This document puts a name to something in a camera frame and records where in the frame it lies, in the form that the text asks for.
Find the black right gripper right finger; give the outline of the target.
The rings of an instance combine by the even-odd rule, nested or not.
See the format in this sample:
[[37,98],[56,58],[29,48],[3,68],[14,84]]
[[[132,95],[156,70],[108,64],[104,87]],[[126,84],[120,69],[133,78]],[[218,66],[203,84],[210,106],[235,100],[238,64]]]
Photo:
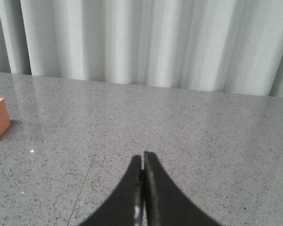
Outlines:
[[149,226],[218,226],[176,186],[153,152],[144,153],[144,190]]

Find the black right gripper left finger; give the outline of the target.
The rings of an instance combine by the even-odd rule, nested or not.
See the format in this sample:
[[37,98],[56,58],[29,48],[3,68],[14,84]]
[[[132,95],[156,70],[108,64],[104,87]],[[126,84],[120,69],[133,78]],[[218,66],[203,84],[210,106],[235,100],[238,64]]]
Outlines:
[[142,224],[142,158],[134,155],[111,195],[80,225],[140,226]]

